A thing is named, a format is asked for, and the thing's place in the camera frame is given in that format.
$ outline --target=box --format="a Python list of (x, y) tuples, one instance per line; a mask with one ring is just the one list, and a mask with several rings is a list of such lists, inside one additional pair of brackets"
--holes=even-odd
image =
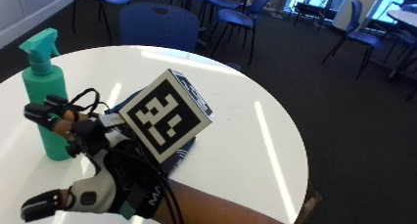
[(208, 127), (213, 112), (185, 76), (168, 69), (120, 110), (159, 163)]

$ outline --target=human arm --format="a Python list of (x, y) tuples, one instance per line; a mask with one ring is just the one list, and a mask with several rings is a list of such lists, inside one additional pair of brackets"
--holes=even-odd
[[(253, 209), (215, 197), (173, 180), (169, 180), (169, 185), (180, 204), (184, 223), (280, 224), (279, 221)], [(61, 190), (61, 195), (61, 208), (65, 208), (68, 190)], [(172, 223), (165, 201), (161, 202), (152, 219), (161, 224)]]

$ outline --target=spray bottle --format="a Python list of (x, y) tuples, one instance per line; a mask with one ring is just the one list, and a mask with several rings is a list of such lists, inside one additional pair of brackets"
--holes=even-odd
[[(49, 94), (68, 99), (63, 69), (51, 64), (51, 54), (59, 55), (55, 46), (56, 37), (56, 29), (48, 28), (20, 46), (29, 57), (29, 67), (23, 71), (23, 78), (29, 102), (35, 104), (43, 105), (44, 97)], [(69, 158), (65, 139), (44, 127), (37, 126), (37, 128), (48, 157), (53, 160)]]

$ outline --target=round white table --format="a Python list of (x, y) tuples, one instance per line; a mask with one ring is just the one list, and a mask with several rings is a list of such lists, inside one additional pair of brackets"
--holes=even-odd
[[(417, 34), (417, 14), (406, 11), (388, 11), (388, 15), (392, 17), (393, 20), (398, 22), (404, 22), (409, 26), (409, 30), (413, 32), (413, 34)], [(410, 58), (416, 52), (417, 44), (413, 45), (409, 49), (405, 50), (405, 53), (402, 55), (402, 58), (400, 62), (397, 63), (396, 68), (393, 69), (388, 80), (392, 80), (398, 73), (404, 69), (408, 68), (408, 62), (410, 61)]]
[[(64, 69), (71, 99), (93, 87), (109, 106), (147, 87), (168, 68), (183, 72), (207, 100), (215, 119), (197, 135), (196, 145), (171, 178), (284, 223), (296, 220), (308, 187), (303, 139), (281, 104), (244, 74), (199, 55), (144, 46), (83, 50), (53, 58), (52, 64)], [(47, 158), (36, 125), (23, 115), (29, 99), (20, 73), (1, 83), (0, 93), (0, 220), (24, 223), (24, 201), (91, 177), (93, 167), (84, 156), (64, 161)], [(141, 221), (139, 217), (127, 221), (115, 214), (59, 211), (33, 223)]]

